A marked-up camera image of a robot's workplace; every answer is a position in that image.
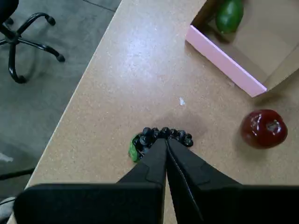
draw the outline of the pink box edge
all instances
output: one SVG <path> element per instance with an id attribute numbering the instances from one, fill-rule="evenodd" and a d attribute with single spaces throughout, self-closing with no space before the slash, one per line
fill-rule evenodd
<path id="1" fill-rule="evenodd" d="M 186 40 L 251 97 L 267 91 L 266 87 L 192 25 Z"/>

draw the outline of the table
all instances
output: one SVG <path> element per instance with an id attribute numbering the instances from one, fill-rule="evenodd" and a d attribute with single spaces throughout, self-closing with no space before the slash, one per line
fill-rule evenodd
<path id="1" fill-rule="evenodd" d="M 118 181 L 134 165 L 129 141 L 145 126 L 190 132 L 191 150 L 241 183 L 299 184 L 299 76 L 250 98 L 185 42 L 203 3 L 122 1 L 28 186 Z M 256 108 L 282 115 L 283 144 L 263 151 L 240 140 L 239 124 Z M 168 188 L 165 197 L 164 222 L 175 223 Z"/>

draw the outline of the apple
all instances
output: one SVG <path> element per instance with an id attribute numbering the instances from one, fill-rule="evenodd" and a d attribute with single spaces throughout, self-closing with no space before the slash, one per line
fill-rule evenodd
<path id="1" fill-rule="evenodd" d="M 273 110 L 256 110 L 241 123 L 241 136 L 252 147 L 271 148 L 282 143 L 288 129 L 281 116 Z"/>

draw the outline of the cardboard box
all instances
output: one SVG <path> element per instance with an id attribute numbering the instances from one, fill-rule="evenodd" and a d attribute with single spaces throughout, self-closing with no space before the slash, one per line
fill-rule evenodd
<path id="1" fill-rule="evenodd" d="M 262 94 L 299 68 L 299 1 L 242 0 L 234 34 L 218 32 L 214 16 L 225 0 L 207 0 L 186 40 L 250 96 Z"/>

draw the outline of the green object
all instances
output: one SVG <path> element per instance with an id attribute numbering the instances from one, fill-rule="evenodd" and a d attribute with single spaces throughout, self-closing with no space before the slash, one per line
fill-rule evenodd
<path id="1" fill-rule="evenodd" d="M 130 146 L 129 146 L 129 151 L 128 151 L 128 154 L 129 154 L 129 157 L 131 158 L 131 160 L 133 162 L 138 162 L 139 161 L 139 157 L 138 157 L 138 153 L 137 153 L 137 150 L 133 144 L 133 139 L 136 137 L 136 135 L 132 138 L 132 140 L 130 141 Z"/>
<path id="2" fill-rule="evenodd" d="M 216 14 L 215 22 L 221 33 L 233 33 L 238 29 L 244 14 L 242 0 L 226 0 Z"/>

